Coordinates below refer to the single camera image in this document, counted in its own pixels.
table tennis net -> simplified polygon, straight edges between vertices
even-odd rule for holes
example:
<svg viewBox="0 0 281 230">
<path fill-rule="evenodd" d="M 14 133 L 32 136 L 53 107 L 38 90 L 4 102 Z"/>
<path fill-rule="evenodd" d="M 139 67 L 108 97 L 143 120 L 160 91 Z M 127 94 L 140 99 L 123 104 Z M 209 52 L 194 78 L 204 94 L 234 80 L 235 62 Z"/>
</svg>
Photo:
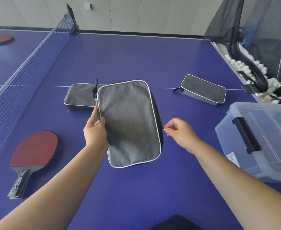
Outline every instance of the table tennis net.
<svg viewBox="0 0 281 230">
<path fill-rule="evenodd" d="M 0 147 L 67 43 L 73 27 L 73 19 L 67 12 L 0 88 Z"/>
</svg>

hand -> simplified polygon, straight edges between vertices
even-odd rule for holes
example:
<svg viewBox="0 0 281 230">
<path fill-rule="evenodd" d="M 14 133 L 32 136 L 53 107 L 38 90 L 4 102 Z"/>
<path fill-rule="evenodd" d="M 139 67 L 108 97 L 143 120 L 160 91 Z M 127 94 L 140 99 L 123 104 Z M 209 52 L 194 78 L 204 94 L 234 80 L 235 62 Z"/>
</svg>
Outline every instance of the hand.
<svg viewBox="0 0 281 230">
<path fill-rule="evenodd" d="M 171 136 L 178 145 L 193 154 L 195 147 L 203 142 L 194 132 L 192 127 L 185 121 L 174 118 L 164 127 L 167 136 Z"/>
<path fill-rule="evenodd" d="M 98 116 L 98 109 L 95 106 L 91 117 L 84 127 L 84 136 L 86 141 L 86 146 L 97 147 L 98 150 L 107 151 L 108 142 L 106 139 L 106 130 L 105 130 L 105 118 L 101 117 L 100 120 L 96 121 Z"/>
</svg>

person's left arm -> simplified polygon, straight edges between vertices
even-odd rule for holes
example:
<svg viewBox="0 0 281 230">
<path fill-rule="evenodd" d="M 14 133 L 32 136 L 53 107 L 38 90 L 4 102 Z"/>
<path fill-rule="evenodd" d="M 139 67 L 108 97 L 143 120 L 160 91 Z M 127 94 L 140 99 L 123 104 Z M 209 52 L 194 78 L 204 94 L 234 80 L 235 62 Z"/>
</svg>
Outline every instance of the person's left arm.
<svg viewBox="0 0 281 230">
<path fill-rule="evenodd" d="M 108 149 L 105 119 L 95 107 L 85 128 L 86 146 L 47 184 L 0 220 L 0 229 L 66 229 Z"/>
</svg>

gray storage pouch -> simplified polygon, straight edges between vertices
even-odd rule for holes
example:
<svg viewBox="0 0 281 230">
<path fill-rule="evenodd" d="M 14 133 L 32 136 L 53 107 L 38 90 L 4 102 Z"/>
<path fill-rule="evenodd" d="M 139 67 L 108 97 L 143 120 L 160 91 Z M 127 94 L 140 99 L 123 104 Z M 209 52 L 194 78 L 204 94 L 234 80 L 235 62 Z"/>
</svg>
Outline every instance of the gray storage pouch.
<svg viewBox="0 0 281 230">
<path fill-rule="evenodd" d="M 179 88 L 182 94 L 186 94 L 197 100 L 204 101 L 212 105 L 221 105 L 225 101 L 227 90 L 223 86 L 216 85 L 199 77 L 187 74 Z"/>
<path fill-rule="evenodd" d="M 64 104 L 69 111 L 86 111 L 93 110 L 96 105 L 95 99 L 92 97 L 92 89 L 95 84 L 76 83 L 72 84 L 66 97 Z"/>
<path fill-rule="evenodd" d="M 123 168 L 159 157 L 163 145 L 162 123 L 145 81 L 105 85 L 97 92 L 97 103 L 100 117 L 106 119 L 111 166 Z"/>
</svg>

paddle handle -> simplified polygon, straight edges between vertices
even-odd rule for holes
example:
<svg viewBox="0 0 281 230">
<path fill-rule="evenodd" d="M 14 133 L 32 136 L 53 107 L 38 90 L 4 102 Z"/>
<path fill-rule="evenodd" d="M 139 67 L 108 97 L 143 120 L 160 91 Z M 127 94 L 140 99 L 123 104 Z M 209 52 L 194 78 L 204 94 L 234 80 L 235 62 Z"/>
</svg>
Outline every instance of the paddle handle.
<svg viewBox="0 0 281 230">
<path fill-rule="evenodd" d="M 30 169 L 23 169 L 19 174 L 18 178 L 15 181 L 12 189 L 10 190 L 9 194 L 7 195 L 9 199 L 21 199 L 26 183 L 30 177 Z"/>
</svg>

